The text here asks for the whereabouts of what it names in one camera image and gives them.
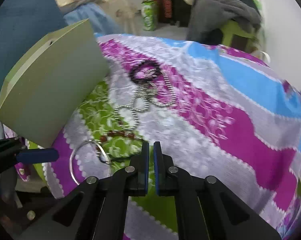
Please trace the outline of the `pale green jewelry box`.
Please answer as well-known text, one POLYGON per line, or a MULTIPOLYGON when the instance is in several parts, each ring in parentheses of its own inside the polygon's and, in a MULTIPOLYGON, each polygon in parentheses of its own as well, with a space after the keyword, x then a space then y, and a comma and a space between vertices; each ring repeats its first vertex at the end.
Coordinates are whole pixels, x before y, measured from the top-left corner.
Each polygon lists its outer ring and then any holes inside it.
POLYGON ((109 66, 88 19, 51 32, 10 70, 0 92, 0 121, 27 140, 51 147, 109 66))

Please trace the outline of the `colourful floral bed sheet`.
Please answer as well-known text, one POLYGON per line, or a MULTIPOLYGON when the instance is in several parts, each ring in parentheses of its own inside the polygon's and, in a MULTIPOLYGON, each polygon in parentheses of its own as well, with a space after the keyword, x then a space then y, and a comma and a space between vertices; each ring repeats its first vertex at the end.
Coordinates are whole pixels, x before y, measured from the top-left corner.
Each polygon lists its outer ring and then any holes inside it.
POLYGON ((301 213, 301 98, 264 62, 226 46, 133 35, 97 35, 109 74, 77 107, 54 141, 55 163, 44 163, 55 198, 67 196, 88 176, 102 178, 128 164, 141 143, 115 137, 101 164, 87 139, 98 140, 133 125, 128 109, 136 84, 129 72, 155 61, 153 101, 137 98, 135 134, 196 177, 215 176, 280 235, 288 239, 301 213))

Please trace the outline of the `blue quilted cushion left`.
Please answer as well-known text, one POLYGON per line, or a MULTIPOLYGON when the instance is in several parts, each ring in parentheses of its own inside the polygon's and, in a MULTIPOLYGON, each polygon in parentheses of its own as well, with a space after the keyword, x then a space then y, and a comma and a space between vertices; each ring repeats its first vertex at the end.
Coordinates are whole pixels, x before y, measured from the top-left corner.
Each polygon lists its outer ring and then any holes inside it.
POLYGON ((4 0, 0 6, 0 90, 8 72, 35 43, 66 26, 55 0, 4 0))

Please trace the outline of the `beige lace cloth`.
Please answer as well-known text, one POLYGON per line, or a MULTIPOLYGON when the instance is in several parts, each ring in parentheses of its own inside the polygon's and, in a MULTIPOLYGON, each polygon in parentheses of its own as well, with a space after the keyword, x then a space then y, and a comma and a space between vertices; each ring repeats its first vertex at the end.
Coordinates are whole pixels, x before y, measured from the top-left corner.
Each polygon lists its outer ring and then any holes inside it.
POLYGON ((140 35, 136 25, 138 10, 128 0, 101 0, 98 4, 127 34, 140 35))

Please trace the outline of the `green plastic stool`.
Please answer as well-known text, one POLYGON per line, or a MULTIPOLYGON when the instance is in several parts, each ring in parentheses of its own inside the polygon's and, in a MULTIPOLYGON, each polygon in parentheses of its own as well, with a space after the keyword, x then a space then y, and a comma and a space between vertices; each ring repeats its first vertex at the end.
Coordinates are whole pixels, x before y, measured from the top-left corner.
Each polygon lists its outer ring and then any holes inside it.
POLYGON ((251 25, 249 26, 249 31, 245 31, 236 21, 229 20, 220 28, 220 30, 223 34, 221 41, 222 45, 246 53, 252 53, 256 49, 256 31, 251 25))

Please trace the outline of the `green shopping bag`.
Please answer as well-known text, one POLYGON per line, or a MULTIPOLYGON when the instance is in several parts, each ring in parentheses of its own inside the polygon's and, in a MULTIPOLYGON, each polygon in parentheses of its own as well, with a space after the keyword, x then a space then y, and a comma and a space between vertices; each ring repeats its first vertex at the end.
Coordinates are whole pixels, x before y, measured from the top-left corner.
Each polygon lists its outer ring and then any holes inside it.
POLYGON ((141 15, 143 19, 143 29, 145 31, 154 31, 158 23, 157 2, 146 0, 141 4, 141 15))

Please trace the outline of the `red striped suitcase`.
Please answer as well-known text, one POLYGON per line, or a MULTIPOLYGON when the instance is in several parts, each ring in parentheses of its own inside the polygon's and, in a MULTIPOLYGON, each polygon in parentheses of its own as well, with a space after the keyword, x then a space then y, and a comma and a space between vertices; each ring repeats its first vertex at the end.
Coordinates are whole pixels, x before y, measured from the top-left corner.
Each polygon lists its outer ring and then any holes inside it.
POLYGON ((158 6, 158 21, 160 23, 171 23, 173 20, 172 0, 156 0, 158 6))

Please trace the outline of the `grey clothes pile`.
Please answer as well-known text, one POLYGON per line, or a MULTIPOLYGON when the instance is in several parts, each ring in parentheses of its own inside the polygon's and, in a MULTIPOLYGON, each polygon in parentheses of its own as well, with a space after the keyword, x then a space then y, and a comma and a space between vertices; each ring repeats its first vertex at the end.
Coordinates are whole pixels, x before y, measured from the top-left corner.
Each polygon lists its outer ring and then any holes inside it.
POLYGON ((229 20, 249 31, 261 28, 262 16, 253 0, 194 0, 186 39, 202 44, 219 45, 222 41, 220 28, 229 20))

